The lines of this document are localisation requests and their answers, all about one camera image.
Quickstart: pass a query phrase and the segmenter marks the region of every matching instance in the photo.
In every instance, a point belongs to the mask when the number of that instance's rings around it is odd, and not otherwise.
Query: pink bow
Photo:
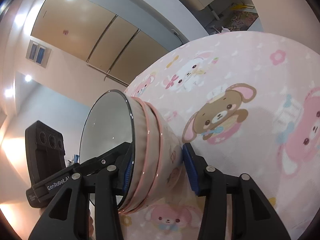
[[[169,87],[172,87],[174,85],[174,81],[178,79],[179,76],[177,75],[173,75],[171,81],[169,82],[169,84],[167,84],[167,86],[165,87],[165,89],[168,89]]]

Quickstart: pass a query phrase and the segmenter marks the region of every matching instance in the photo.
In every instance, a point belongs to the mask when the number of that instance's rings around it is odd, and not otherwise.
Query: cable
[[[183,45],[184,43],[183,43],[183,41],[180,39],[179,35],[178,35],[176,32],[174,32],[173,34],[178,37],[178,39],[181,41],[181,43],[182,43],[182,45]]]

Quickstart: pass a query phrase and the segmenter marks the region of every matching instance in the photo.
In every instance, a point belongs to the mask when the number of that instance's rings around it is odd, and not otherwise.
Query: round glass lid
[[[110,90],[103,94],[93,105],[85,122],[80,143],[80,163],[98,157],[124,142],[132,143],[134,131],[131,116],[130,105],[122,92]],[[134,147],[131,152],[129,159],[134,159]],[[123,187],[124,197],[129,185],[130,182]],[[122,204],[121,199],[121,196],[117,196],[118,205]],[[90,194],[90,200],[94,204],[94,194]]]

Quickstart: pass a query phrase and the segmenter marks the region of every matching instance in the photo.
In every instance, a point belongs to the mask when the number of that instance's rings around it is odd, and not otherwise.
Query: cartoon print fabric
[[[230,32],[169,52],[126,93],[155,106],[209,165],[250,174],[297,240],[320,207],[319,65],[290,39]],[[203,206],[183,176],[166,198],[122,218],[125,239],[197,239]]]

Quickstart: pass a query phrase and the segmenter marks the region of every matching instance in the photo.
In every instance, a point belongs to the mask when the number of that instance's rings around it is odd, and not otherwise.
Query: pink bear illustration
[[[212,56],[212,52],[202,52],[186,62],[173,76],[168,76],[162,82],[165,89],[181,92],[183,90],[190,92],[195,86],[203,84],[201,75],[205,74],[204,65],[215,64],[217,58],[207,62]]]
[[[306,96],[303,114],[297,125],[289,122],[287,129],[278,136],[281,143],[278,157],[284,174],[293,177],[303,162],[310,161],[319,151],[320,137],[320,87]]]
[[[146,90],[146,88],[155,80],[156,73],[152,72],[146,76],[142,82],[136,87],[135,91],[131,94],[132,97],[140,97]]]
[[[145,220],[153,223],[159,229],[160,239],[182,240],[181,230],[199,228],[201,215],[199,211],[190,206],[172,206],[169,204],[154,205],[145,214]]]

